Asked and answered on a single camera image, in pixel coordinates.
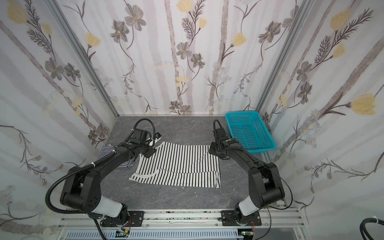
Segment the black striped tank top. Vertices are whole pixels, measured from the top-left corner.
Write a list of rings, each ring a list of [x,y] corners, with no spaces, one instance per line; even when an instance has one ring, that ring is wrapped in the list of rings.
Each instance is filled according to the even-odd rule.
[[[163,142],[149,158],[140,156],[129,180],[141,184],[215,188],[221,187],[219,158],[209,145],[180,145]]]

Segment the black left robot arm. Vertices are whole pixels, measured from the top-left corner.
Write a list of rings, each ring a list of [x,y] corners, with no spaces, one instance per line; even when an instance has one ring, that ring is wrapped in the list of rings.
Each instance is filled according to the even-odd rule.
[[[128,140],[115,146],[103,158],[82,168],[72,168],[64,178],[60,203],[69,210],[65,214],[96,214],[117,218],[124,205],[102,195],[101,182],[124,162],[139,155],[151,157],[160,133],[151,136],[148,131],[135,130]]]

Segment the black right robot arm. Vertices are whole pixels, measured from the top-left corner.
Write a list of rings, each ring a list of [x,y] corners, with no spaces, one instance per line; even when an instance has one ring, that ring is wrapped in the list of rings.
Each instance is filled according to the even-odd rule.
[[[220,159],[234,160],[248,174],[249,195],[234,209],[235,221],[245,224],[259,210],[285,197],[283,181],[273,163],[265,163],[249,153],[234,138],[229,138],[224,128],[213,130],[215,141],[209,153]]]

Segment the blue striped tank top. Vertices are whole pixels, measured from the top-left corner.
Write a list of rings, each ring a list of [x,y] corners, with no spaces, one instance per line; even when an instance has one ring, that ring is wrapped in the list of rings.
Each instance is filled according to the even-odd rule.
[[[116,149],[117,147],[112,145],[101,147],[101,150],[98,155],[98,160],[101,160],[102,158],[104,158],[111,152],[115,151]],[[118,166],[119,169],[129,169],[134,165],[135,160],[136,160],[135,158],[130,159],[130,158],[124,158],[123,156],[120,156],[117,158],[116,161],[119,161],[120,163]]]

